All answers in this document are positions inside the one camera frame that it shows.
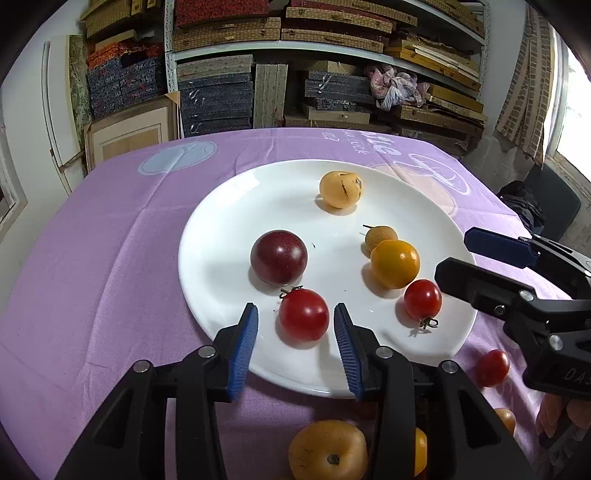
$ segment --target dark purple tomato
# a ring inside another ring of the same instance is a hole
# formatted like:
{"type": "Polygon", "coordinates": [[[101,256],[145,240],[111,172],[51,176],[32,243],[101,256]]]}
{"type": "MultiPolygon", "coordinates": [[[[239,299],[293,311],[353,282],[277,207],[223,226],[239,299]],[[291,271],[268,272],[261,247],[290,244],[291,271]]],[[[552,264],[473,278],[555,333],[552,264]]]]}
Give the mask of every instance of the dark purple tomato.
{"type": "Polygon", "coordinates": [[[300,237],[286,230],[261,235],[251,250],[251,266],[257,277],[271,285],[289,285],[308,264],[308,250],[300,237]]]}

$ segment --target purple tablecloth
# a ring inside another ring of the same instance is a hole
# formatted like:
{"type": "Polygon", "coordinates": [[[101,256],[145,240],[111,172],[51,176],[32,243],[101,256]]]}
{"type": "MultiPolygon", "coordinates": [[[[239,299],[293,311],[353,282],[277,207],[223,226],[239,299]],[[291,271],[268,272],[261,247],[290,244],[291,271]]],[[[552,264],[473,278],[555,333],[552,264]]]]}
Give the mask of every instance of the purple tablecloth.
{"type": "MultiPolygon", "coordinates": [[[[459,162],[407,138],[258,129],[181,140],[109,160],[45,229],[0,323],[0,420],[41,480],[54,477],[134,361],[179,361],[208,341],[185,304],[177,274],[178,243],[195,206],[240,172],[294,158],[343,160],[398,176],[435,200],[463,231],[476,225],[527,234],[518,217],[459,162]]],[[[483,257],[477,262],[534,286],[540,297],[564,298],[530,271],[483,257]]],[[[533,457],[539,395],[523,385],[523,357],[501,325],[478,314],[456,360],[470,374],[482,352],[509,353],[508,379],[485,395],[494,407],[515,412],[516,438],[533,457]]],[[[287,448],[300,428],[318,419],[355,420],[355,412],[351,401],[297,394],[249,375],[239,401],[218,408],[230,480],[287,473],[287,448]]],[[[168,442],[168,478],[174,476],[173,448],[168,442]]]]}

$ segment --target white wall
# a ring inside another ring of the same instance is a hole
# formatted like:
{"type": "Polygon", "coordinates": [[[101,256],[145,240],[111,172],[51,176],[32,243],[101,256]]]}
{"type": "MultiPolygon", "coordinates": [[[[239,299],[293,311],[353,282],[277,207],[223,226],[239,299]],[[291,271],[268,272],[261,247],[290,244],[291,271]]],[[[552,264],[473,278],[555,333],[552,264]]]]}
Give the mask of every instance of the white wall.
{"type": "Polygon", "coordinates": [[[0,312],[43,227],[67,197],[49,155],[41,58],[43,43],[52,35],[80,33],[77,19],[87,4],[87,0],[66,2],[35,33],[2,84],[8,146],[28,205],[0,242],[0,312]]]}
{"type": "Polygon", "coordinates": [[[524,0],[490,0],[491,37],[486,76],[480,101],[488,116],[478,148],[463,160],[466,167],[494,192],[516,178],[525,177],[532,166],[516,148],[507,151],[493,136],[509,91],[525,24],[524,0]]]}

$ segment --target yellow tomato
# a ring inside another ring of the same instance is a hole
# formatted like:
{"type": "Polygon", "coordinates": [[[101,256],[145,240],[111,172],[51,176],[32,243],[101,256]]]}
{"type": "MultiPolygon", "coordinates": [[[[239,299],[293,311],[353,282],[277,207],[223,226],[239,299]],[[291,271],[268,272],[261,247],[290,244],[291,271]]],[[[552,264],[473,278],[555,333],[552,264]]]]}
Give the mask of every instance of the yellow tomato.
{"type": "Polygon", "coordinates": [[[371,271],[386,288],[404,288],[421,268],[415,248],[403,240],[383,240],[371,252],[371,271]]]}
{"type": "Polygon", "coordinates": [[[288,457],[295,480],[361,480],[368,464],[365,436],[340,420],[320,420],[300,430],[288,457]]]}
{"type": "Polygon", "coordinates": [[[420,428],[414,429],[414,476],[427,466],[427,435],[420,428]]]}
{"type": "Polygon", "coordinates": [[[509,430],[509,433],[513,435],[515,433],[515,426],[517,425],[513,412],[508,408],[495,408],[495,413],[499,416],[507,430],[509,430]]]}

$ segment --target metal screw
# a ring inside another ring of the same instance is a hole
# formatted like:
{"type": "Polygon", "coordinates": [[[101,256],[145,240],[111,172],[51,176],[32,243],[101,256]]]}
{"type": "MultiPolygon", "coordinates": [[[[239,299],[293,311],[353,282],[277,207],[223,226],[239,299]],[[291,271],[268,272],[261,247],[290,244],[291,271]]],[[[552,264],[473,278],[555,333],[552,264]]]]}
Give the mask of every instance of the metal screw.
{"type": "Polygon", "coordinates": [[[532,293],[530,291],[527,290],[520,290],[519,291],[519,296],[524,299],[525,301],[532,301],[534,299],[534,296],[532,295],[532,293]]]}
{"type": "Polygon", "coordinates": [[[380,358],[390,358],[394,352],[389,346],[379,346],[375,349],[375,354],[380,358]]]}
{"type": "Polygon", "coordinates": [[[199,356],[201,358],[211,358],[217,353],[217,350],[214,346],[206,345],[206,346],[202,346],[197,351],[197,353],[199,354],[199,356]]]}
{"type": "Polygon", "coordinates": [[[548,343],[550,344],[550,346],[556,350],[557,352],[559,350],[562,350],[562,347],[564,346],[564,344],[562,343],[562,338],[560,338],[558,335],[554,334],[554,335],[550,335],[548,337],[548,343]]]}
{"type": "Polygon", "coordinates": [[[136,373],[142,374],[147,372],[148,368],[150,368],[150,362],[147,360],[138,360],[136,363],[134,363],[134,372],[136,373]]]}
{"type": "Polygon", "coordinates": [[[445,360],[442,364],[441,364],[441,368],[443,368],[443,371],[445,373],[448,374],[454,374],[457,372],[457,369],[459,368],[457,366],[457,363],[455,363],[453,360],[445,360]]]}

